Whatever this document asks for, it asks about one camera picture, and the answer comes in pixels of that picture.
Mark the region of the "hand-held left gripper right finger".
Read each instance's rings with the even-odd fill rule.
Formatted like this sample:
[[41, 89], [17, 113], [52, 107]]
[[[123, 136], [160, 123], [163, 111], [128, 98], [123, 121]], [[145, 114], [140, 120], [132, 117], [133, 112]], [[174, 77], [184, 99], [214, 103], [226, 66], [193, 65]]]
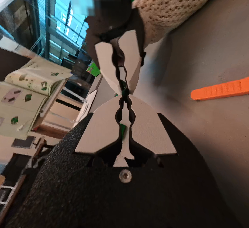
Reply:
[[132, 139], [156, 155], [176, 154], [176, 149], [157, 112], [141, 99], [130, 95], [135, 119], [131, 125]]

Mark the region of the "scattered small green bricks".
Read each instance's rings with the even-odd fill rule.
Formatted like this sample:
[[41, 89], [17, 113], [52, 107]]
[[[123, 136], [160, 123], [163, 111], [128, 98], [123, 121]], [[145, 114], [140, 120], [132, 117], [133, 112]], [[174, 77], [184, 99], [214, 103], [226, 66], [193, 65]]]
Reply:
[[125, 133], [126, 133], [126, 128], [127, 128], [126, 125], [120, 123], [120, 132], [121, 132], [121, 140], [122, 141], [123, 141]]

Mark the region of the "black flat panel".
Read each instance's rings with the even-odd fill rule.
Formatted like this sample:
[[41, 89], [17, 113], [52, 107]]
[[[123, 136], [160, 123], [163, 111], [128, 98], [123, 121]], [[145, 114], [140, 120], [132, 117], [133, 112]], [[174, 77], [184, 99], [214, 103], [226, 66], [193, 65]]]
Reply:
[[4, 81], [8, 74], [18, 70], [30, 60], [31, 58], [0, 48], [0, 81]]

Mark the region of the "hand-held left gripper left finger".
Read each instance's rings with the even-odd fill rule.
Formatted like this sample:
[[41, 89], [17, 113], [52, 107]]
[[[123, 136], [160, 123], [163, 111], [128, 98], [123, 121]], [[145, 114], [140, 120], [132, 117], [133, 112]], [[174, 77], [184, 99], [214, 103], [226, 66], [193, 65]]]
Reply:
[[75, 153], [95, 154], [118, 140], [120, 125], [117, 112], [121, 98], [116, 96], [94, 111]]

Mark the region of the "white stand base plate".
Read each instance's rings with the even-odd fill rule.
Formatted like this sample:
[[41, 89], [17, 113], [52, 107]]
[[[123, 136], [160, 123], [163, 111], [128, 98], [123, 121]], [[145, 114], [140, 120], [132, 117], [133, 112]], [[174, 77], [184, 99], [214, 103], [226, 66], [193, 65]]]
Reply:
[[79, 122], [81, 122], [89, 113], [90, 111], [90, 108], [93, 104], [93, 101], [96, 97], [96, 94], [97, 94], [97, 89], [95, 89], [93, 92], [91, 92], [85, 99], [80, 111], [79, 111], [79, 114], [77, 116], [77, 118], [75, 120], [71, 120], [69, 118], [66, 118], [64, 116], [61, 116], [59, 114], [56, 114], [52, 111], [49, 111], [50, 114], [54, 115], [54, 116], [57, 116], [57, 117], [60, 117], [62, 119], [65, 119], [67, 121], [69, 121], [70, 123], [73, 123], [73, 127], [75, 127]]

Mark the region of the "person's right forearm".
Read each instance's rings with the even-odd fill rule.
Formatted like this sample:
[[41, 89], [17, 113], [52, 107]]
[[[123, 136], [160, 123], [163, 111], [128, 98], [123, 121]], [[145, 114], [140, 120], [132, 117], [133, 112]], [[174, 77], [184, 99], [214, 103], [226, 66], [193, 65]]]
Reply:
[[134, 0], [144, 23], [144, 48], [158, 42], [167, 33], [180, 26], [208, 0]]

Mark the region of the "orange brick separator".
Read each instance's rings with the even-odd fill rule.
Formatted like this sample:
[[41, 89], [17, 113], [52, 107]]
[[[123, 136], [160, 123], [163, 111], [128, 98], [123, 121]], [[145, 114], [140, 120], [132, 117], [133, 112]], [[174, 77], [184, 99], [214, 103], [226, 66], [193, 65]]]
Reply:
[[249, 77], [195, 89], [191, 92], [191, 99], [205, 101], [247, 94], [249, 94]]

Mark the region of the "green building set box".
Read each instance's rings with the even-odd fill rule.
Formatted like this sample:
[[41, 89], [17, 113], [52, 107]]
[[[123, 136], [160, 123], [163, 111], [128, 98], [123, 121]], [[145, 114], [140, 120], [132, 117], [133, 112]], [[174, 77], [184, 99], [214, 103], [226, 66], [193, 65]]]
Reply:
[[89, 74], [93, 75], [94, 77], [97, 77], [99, 74], [101, 74], [100, 69], [97, 67], [95, 62], [92, 60], [89, 64], [87, 70]]

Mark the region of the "building instruction booklet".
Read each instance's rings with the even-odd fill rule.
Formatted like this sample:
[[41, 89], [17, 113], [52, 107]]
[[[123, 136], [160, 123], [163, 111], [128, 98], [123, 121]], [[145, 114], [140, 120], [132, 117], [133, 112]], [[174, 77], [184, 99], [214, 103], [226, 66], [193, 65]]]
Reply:
[[0, 134], [26, 139], [43, 106], [71, 76], [71, 69], [42, 57], [9, 73], [0, 83]]

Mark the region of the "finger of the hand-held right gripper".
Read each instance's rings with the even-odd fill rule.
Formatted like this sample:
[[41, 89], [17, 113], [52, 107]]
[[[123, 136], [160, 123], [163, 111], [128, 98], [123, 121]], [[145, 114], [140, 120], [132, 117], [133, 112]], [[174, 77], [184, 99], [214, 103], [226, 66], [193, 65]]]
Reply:
[[119, 48], [124, 54], [124, 69], [129, 94], [133, 94], [139, 80], [142, 57], [140, 56], [138, 40], [135, 30], [126, 31], [118, 39]]
[[110, 43], [100, 42], [95, 45], [95, 51], [97, 54], [101, 74], [115, 93], [122, 94], [120, 83], [116, 76], [116, 67], [112, 61], [112, 45]]

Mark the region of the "dark green brick plate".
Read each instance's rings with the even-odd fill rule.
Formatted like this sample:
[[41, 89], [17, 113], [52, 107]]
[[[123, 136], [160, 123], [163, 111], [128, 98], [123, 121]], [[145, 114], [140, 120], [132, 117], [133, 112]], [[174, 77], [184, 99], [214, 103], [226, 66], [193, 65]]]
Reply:
[[129, 89], [126, 85], [126, 82], [121, 80], [121, 99], [123, 100], [123, 102], [128, 103], [128, 98], [129, 98]]

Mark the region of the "small grey monitor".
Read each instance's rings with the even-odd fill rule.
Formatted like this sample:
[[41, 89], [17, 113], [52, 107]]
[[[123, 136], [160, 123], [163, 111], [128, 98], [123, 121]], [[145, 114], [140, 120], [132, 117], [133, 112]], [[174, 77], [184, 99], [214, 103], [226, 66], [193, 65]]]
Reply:
[[11, 144], [12, 148], [20, 148], [20, 149], [35, 149], [37, 150], [40, 145], [44, 145], [47, 143], [44, 137], [40, 137], [36, 142], [36, 136], [28, 136], [26, 140], [22, 139], [14, 139]]

